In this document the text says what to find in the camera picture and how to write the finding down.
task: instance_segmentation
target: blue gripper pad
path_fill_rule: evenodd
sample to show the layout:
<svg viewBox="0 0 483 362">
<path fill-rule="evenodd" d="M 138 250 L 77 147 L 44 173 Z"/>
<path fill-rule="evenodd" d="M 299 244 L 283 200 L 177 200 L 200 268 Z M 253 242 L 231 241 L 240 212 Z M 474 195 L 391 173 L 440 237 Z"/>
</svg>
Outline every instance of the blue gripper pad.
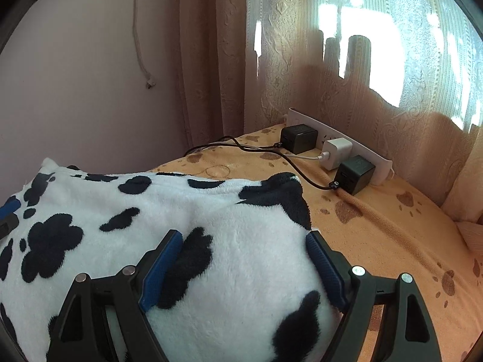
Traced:
<svg viewBox="0 0 483 362">
<path fill-rule="evenodd" d="M 15 212 L 22 204 L 18 199 L 7 200 L 3 207 L 0 207 L 0 221 L 5 219 L 7 215 Z"/>
<path fill-rule="evenodd" d="M 183 236 L 177 231 L 144 278 L 142 282 L 142 295 L 139 299 L 139 307 L 144 313 L 158 303 L 164 275 L 176 261 L 182 246 Z"/>
<path fill-rule="evenodd" d="M 310 259 L 322 279 L 322 284 L 324 285 L 330 303 L 339 309 L 339 311 L 345 312 L 349 302 L 344 294 L 344 283 L 341 277 L 330 262 L 327 254 L 310 233 L 305 237 L 305 246 L 307 247 Z"/>
</svg>

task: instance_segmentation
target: wall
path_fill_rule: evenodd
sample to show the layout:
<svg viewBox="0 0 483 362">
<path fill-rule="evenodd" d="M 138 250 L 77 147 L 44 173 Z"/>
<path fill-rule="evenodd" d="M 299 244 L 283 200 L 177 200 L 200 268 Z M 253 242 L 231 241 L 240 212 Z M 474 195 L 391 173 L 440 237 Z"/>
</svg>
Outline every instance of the wall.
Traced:
<svg viewBox="0 0 483 362">
<path fill-rule="evenodd" d="M 187 149 L 170 69 L 169 0 L 39 0 L 0 54 L 0 202 L 45 157 L 91 173 L 145 171 Z"/>
</svg>

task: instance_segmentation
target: fuzzy fabric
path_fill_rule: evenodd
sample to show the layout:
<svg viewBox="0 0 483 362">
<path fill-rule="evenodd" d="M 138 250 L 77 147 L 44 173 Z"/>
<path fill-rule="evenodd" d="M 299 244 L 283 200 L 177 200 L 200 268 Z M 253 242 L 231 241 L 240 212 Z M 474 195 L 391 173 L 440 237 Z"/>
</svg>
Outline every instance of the fuzzy fabric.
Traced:
<svg viewBox="0 0 483 362">
<path fill-rule="evenodd" d="M 318 362 L 339 323 L 305 250 L 310 214 L 291 173 L 104 176 L 46 159 L 15 198 L 19 225 L 0 241 L 0 316 L 30 362 L 45 361 L 76 274 L 135 265 L 169 229 L 184 244 L 147 317 L 170 362 Z"/>
</svg>

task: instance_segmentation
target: black power adapter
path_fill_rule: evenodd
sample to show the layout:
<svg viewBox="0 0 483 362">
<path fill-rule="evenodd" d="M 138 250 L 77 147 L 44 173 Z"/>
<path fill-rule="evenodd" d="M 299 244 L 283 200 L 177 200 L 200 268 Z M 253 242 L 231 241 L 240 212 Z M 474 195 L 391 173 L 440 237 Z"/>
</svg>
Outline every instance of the black power adapter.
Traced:
<svg viewBox="0 0 483 362">
<path fill-rule="evenodd" d="M 369 184 L 375 169 L 376 166 L 366 158 L 357 155 L 341 163 L 334 182 L 339 184 L 339 188 L 354 195 Z"/>
<path fill-rule="evenodd" d="M 297 155 L 315 148 L 318 134 L 305 124 L 287 126 L 280 133 L 280 142 L 283 148 Z"/>
</svg>

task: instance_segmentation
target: curtain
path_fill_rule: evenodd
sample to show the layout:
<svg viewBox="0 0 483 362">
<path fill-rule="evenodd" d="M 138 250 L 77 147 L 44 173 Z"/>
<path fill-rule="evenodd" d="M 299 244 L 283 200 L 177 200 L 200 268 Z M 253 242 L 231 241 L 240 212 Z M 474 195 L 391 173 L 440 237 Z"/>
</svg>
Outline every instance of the curtain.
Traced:
<svg viewBox="0 0 483 362">
<path fill-rule="evenodd" d="M 173 0 L 172 22 L 190 145 L 295 107 L 478 221 L 483 41 L 453 0 Z"/>
</svg>

